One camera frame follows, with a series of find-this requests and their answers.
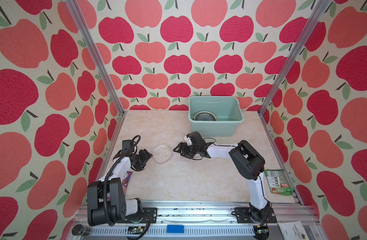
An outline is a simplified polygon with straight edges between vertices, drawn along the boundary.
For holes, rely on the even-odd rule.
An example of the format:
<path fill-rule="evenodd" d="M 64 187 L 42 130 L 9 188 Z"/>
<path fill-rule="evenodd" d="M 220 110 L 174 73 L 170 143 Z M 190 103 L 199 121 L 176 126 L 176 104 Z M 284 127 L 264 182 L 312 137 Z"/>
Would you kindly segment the left aluminium frame post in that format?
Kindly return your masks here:
<path fill-rule="evenodd" d="M 114 103 L 114 106 L 116 107 L 119 115 L 123 117 L 125 115 L 125 110 L 119 100 L 119 97 L 117 95 L 112 79 L 105 67 L 100 51 L 98 50 L 98 47 L 96 46 L 96 43 L 94 42 L 94 39 L 92 38 L 90 29 L 88 28 L 88 25 L 85 21 L 82 10 L 78 5 L 78 1 L 66 0 L 66 4 L 71 13 L 71 16 L 73 17 L 82 35 L 83 40 L 85 41 L 85 44 L 89 50 L 89 53 L 96 66 L 96 69 L 104 82 L 104 85 L 112 99 L 112 102 Z"/>

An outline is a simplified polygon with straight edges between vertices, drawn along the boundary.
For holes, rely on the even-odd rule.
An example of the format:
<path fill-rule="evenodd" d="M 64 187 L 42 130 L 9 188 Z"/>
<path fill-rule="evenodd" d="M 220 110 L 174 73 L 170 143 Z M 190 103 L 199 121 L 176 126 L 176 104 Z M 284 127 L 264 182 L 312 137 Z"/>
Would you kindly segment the white paper sheet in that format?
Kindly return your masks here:
<path fill-rule="evenodd" d="M 278 223 L 284 240 L 309 240 L 301 221 Z"/>

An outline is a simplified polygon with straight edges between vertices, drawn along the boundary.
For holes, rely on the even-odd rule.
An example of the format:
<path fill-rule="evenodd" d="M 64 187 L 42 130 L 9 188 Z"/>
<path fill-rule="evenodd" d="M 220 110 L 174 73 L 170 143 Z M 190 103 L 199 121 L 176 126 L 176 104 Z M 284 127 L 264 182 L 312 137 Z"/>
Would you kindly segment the clear glass plate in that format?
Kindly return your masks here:
<path fill-rule="evenodd" d="M 161 144 L 152 150 L 153 161 L 157 164 L 164 164 L 170 161 L 173 157 L 173 150 L 167 144 Z"/>

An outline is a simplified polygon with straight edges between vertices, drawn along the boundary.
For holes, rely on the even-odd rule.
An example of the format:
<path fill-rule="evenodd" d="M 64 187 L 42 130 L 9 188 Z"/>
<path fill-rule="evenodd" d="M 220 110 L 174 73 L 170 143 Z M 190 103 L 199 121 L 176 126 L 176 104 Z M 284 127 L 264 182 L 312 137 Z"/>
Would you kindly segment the blue block on rail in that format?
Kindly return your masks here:
<path fill-rule="evenodd" d="M 167 234 L 184 234 L 183 225 L 167 225 Z"/>

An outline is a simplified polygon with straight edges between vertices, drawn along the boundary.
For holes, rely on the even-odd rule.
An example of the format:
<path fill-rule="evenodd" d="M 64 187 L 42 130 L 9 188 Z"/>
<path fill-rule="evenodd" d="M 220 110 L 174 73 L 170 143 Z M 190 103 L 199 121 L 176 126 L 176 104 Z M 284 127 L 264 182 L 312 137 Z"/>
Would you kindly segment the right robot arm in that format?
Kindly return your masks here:
<path fill-rule="evenodd" d="M 263 187 L 264 158 L 246 140 L 237 144 L 216 144 L 206 142 L 200 133 L 193 132 L 184 137 L 184 142 L 179 143 L 173 151 L 182 157 L 195 160 L 195 156 L 202 158 L 222 158 L 231 160 L 239 174 L 247 180 L 250 192 L 250 219 L 254 223 L 267 221 L 272 205 L 266 199 Z"/>

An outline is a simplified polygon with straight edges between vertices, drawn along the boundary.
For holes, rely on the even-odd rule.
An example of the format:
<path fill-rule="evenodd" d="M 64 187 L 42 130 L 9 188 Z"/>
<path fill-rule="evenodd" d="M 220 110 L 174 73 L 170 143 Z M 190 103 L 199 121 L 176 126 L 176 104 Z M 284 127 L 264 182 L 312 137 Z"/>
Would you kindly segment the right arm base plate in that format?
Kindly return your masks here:
<path fill-rule="evenodd" d="M 277 219 L 273 209 L 268 206 L 262 210 L 252 208 L 235 208 L 231 214 L 239 224 L 276 224 Z"/>

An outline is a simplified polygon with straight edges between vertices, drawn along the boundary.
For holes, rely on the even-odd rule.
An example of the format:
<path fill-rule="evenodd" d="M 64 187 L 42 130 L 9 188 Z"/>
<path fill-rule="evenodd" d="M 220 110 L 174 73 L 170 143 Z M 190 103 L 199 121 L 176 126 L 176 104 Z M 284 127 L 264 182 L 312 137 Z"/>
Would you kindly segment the green snack bag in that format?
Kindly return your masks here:
<path fill-rule="evenodd" d="M 264 175 L 271 193 L 282 196 L 293 195 L 293 188 L 288 182 L 284 170 L 265 170 Z"/>

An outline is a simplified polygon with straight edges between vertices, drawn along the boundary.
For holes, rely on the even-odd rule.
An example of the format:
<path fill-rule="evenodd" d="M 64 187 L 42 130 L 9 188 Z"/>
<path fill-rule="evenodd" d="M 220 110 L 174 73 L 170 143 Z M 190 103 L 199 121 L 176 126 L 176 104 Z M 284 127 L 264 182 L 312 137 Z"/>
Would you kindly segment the grey glass plate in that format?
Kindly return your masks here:
<path fill-rule="evenodd" d="M 194 121 L 217 121 L 217 117 L 215 114 L 208 112 L 208 111 L 200 111 L 197 112 L 194 117 L 193 117 Z"/>

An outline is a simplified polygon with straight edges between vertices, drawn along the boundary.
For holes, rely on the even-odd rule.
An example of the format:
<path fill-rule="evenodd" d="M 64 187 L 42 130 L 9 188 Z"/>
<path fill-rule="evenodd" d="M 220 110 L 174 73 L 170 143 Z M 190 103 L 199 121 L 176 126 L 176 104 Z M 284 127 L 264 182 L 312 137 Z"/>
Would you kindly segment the black cylinder lens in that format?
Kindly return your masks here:
<path fill-rule="evenodd" d="M 72 228 L 73 236 L 88 237 L 92 234 L 93 228 L 82 224 L 77 224 Z"/>

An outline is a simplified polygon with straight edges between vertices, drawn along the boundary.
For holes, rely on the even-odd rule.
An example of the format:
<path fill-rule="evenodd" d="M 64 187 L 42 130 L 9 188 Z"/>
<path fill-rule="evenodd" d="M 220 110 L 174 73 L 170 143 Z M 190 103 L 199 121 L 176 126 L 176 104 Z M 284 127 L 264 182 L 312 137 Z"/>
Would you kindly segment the green plastic bin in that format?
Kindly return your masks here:
<path fill-rule="evenodd" d="M 202 137 L 231 137 L 244 122 L 235 97 L 193 96 L 188 99 L 188 109 L 191 131 Z"/>

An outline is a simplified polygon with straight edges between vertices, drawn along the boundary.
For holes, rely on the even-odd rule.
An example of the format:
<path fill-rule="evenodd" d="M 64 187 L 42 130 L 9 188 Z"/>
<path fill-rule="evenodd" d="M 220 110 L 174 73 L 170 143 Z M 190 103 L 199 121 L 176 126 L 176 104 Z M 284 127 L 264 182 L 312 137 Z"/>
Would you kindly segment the right aluminium frame post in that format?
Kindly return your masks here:
<path fill-rule="evenodd" d="M 305 46 L 307 40 L 309 39 L 311 33 L 315 29 L 317 23 L 319 22 L 321 16 L 323 15 L 325 8 L 328 7 L 328 5 L 331 3 L 331 1 L 321 0 L 318 1 L 312 10 L 312 13 L 307 20 L 305 27 L 300 33 L 300 36 L 298 40 L 295 42 L 294 47 L 291 49 L 289 56 L 287 57 L 280 73 L 277 77 L 275 77 L 274 83 L 268 92 L 267 96 L 264 98 L 264 101 L 258 111 L 258 115 L 260 118 L 263 118 L 263 115 L 268 108 L 269 104 L 271 103 L 275 93 L 279 89 L 279 86 L 281 85 L 282 81 L 285 79 L 286 75 L 290 71 L 290 68 L 293 66 L 297 56 Z"/>

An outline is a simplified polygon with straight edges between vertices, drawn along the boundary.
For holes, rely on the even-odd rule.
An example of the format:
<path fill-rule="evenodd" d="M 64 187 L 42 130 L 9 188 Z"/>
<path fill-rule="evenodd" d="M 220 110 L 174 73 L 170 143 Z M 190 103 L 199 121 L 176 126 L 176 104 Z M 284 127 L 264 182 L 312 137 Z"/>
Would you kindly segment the purple candy bag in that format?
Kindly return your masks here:
<path fill-rule="evenodd" d="M 132 173 L 133 172 L 127 171 L 126 174 L 125 174 L 125 176 L 122 178 L 122 186 L 124 188 L 127 188 L 128 183 L 129 183 L 129 180 L 130 180 L 130 178 L 132 176 Z"/>

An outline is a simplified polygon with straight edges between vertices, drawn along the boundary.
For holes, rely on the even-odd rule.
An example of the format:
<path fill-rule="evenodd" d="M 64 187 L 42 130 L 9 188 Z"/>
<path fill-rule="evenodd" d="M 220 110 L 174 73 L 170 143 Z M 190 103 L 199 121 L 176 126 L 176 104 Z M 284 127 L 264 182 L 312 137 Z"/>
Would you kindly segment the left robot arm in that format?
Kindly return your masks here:
<path fill-rule="evenodd" d="M 87 187 L 87 219 L 91 227 L 114 226 L 123 221 L 136 223 L 147 220 L 140 199 L 125 199 L 122 181 L 129 170 L 140 172 L 153 157 L 147 150 L 137 150 L 141 136 L 122 142 L 122 149 L 114 156 L 114 163 L 98 181 Z"/>

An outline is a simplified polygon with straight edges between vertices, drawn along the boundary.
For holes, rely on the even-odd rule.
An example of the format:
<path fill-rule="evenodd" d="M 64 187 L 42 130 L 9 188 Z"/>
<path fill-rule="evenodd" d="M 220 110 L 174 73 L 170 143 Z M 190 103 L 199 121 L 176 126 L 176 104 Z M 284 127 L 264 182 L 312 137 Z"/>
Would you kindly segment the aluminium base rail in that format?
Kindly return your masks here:
<path fill-rule="evenodd" d="M 144 240 L 252 240 L 253 224 L 239 224 L 231 212 L 244 202 L 183 202 L 143 200 L 146 208 L 158 208 Z M 273 203 L 277 223 L 268 224 L 269 239 L 282 240 L 278 223 L 301 221 L 310 240 L 326 240 L 312 207 L 295 203 Z M 183 225 L 184 234 L 167 234 L 167 225 Z"/>

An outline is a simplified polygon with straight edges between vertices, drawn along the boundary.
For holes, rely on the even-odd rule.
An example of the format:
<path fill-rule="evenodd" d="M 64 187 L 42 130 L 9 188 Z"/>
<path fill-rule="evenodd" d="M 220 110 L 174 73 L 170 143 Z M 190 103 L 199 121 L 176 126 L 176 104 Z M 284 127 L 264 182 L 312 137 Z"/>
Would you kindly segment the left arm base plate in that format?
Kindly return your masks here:
<path fill-rule="evenodd" d="M 147 220 L 151 224 L 157 222 L 158 208 L 143 208 L 143 213 L 141 215 L 127 216 L 125 218 L 126 224 L 146 224 Z"/>

